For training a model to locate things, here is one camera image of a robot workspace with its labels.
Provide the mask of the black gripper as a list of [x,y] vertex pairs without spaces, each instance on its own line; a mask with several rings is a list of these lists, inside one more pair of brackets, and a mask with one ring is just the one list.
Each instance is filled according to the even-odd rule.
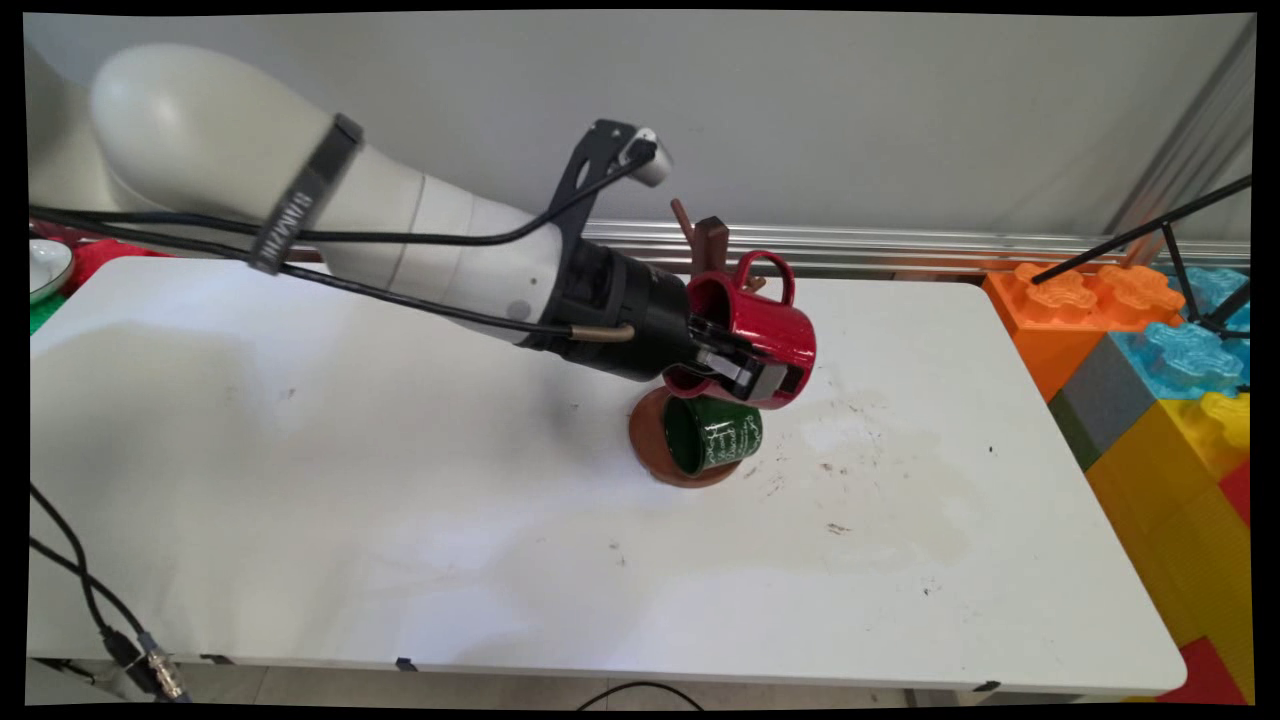
[[791,370],[786,363],[753,354],[753,343],[731,329],[690,315],[686,284],[677,275],[591,242],[577,242],[562,261],[545,323],[628,325],[634,337],[627,342],[548,336],[545,351],[645,382],[698,355],[695,365],[709,380],[707,395],[753,407],[773,407]]

